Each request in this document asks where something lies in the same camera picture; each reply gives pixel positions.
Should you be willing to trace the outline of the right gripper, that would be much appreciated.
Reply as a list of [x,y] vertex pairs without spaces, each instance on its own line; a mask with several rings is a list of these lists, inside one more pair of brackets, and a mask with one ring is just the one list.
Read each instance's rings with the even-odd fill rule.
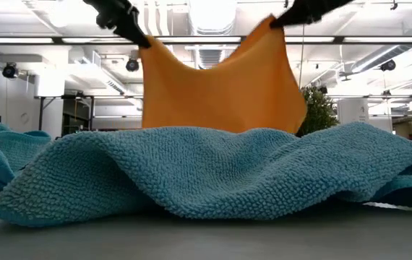
[[317,22],[322,17],[353,0],[295,0],[293,6],[270,23],[271,28],[297,25],[301,22]]

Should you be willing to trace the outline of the white cylindrical appliance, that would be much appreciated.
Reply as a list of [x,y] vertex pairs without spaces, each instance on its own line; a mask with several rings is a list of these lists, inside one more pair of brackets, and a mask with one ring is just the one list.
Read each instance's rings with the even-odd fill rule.
[[368,101],[363,98],[340,99],[337,102],[337,114],[340,124],[367,123],[369,120]]

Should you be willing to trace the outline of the orange microfiber towel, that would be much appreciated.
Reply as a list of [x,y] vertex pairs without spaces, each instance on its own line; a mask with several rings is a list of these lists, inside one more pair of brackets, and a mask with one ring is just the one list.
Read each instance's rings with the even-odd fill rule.
[[241,133],[271,128],[295,134],[306,103],[288,61],[285,33],[266,17],[210,69],[180,62],[159,40],[139,50],[142,127],[198,126]]

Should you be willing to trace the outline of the black metal rack frame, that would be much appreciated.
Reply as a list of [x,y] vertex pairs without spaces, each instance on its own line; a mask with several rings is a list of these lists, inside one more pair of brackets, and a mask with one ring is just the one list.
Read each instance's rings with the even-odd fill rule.
[[38,129],[43,129],[43,115],[44,110],[52,104],[55,100],[73,100],[77,102],[81,100],[85,105],[89,107],[89,116],[88,116],[88,127],[89,129],[93,128],[93,119],[95,118],[95,101],[96,100],[128,100],[128,99],[137,99],[141,100],[141,95],[61,95],[61,96],[35,96],[35,99],[39,99],[40,108],[39,108],[39,119],[38,119]]

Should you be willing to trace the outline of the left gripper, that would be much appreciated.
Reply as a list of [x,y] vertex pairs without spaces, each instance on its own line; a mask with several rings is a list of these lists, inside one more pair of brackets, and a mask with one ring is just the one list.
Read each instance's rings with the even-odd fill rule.
[[134,11],[134,5],[128,0],[83,0],[98,12],[95,21],[102,29],[116,29],[114,34],[125,38],[139,47],[149,48],[150,41],[134,22],[119,22]]

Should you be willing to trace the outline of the blue microfiber towel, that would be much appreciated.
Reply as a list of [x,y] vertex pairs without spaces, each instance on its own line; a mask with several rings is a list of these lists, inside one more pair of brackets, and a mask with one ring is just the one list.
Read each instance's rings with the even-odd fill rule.
[[366,123],[297,137],[168,127],[53,142],[0,193],[0,219],[45,227],[157,207],[271,220],[328,199],[412,207],[412,141]]

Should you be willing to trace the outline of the small potted artificial plant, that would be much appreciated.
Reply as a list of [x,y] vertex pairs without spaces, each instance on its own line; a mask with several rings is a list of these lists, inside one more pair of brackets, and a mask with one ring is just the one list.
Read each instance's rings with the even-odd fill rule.
[[301,90],[306,101],[307,111],[296,136],[302,137],[338,125],[334,102],[327,96],[326,87],[303,87]]

